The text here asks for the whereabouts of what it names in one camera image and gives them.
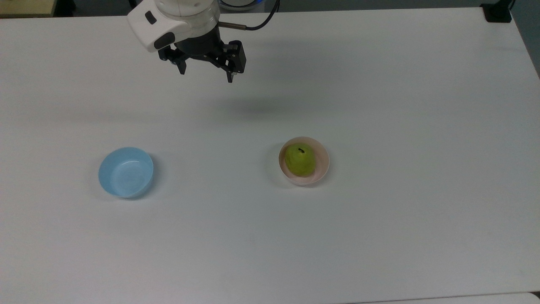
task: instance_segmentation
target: white robot arm housing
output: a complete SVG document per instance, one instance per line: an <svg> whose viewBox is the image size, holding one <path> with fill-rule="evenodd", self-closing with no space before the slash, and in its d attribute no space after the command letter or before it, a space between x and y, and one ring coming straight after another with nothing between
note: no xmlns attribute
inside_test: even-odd
<svg viewBox="0 0 540 304"><path fill-rule="evenodd" d="M202 36L214 29L218 20L217 0L143 0L127 16L149 52Z"/></svg>
<svg viewBox="0 0 540 304"><path fill-rule="evenodd" d="M143 0L127 16L131 29L149 52L170 61L183 75L189 58L208 61L227 72L227 80L244 72L246 55L238 40L221 40L219 25L258 30L279 8L276 0L269 17L256 27L219 22L218 0Z"/></svg>

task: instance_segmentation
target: table surface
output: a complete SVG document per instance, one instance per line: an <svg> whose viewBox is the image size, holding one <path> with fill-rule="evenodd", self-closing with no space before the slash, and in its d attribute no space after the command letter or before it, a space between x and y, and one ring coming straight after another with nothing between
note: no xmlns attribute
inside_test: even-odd
<svg viewBox="0 0 540 304"><path fill-rule="evenodd" d="M0 18L52 17L56 0L0 0Z"/></svg>
<svg viewBox="0 0 540 304"><path fill-rule="evenodd" d="M257 24L258 14L222 21ZM324 304L540 289L540 81L480 8L277 14L246 73L148 54L125 17L0 20L3 303ZM282 175L296 136L330 153ZM156 163L139 200L111 151Z"/></svg>
<svg viewBox="0 0 540 304"><path fill-rule="evenodd" d="M404 300L396 303L377 302L377 304L540 304L540 299L530 293L497 294L481 296L458 296L454 298Z"/></svg>

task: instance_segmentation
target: cable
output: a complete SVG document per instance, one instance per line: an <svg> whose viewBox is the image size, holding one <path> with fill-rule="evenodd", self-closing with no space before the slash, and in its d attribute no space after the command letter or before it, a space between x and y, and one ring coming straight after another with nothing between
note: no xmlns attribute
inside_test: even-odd
<svg viewBox="0 0 540 304"><path fill-rule="evenodd" d="M274 7L272 8L272 11L270 12L270 15L266 18L266 20L257 25L256 27L246 27L246 31L256 31L262 29L269 21L272 19L272 16L274 16L274 13L279 9L279 0L275 0Z"/></svg>

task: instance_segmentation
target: blue bowl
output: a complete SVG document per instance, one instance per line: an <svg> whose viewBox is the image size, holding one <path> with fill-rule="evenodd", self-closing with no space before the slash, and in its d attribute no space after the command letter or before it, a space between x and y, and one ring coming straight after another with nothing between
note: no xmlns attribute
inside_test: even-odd
<svg viewBox="0 0 540 304"><path fill-rule="evenodd" d="M154 175L154 163L138 148L113 151L99 167L99 183L108 193L131 199L146 192Z"/></svg>

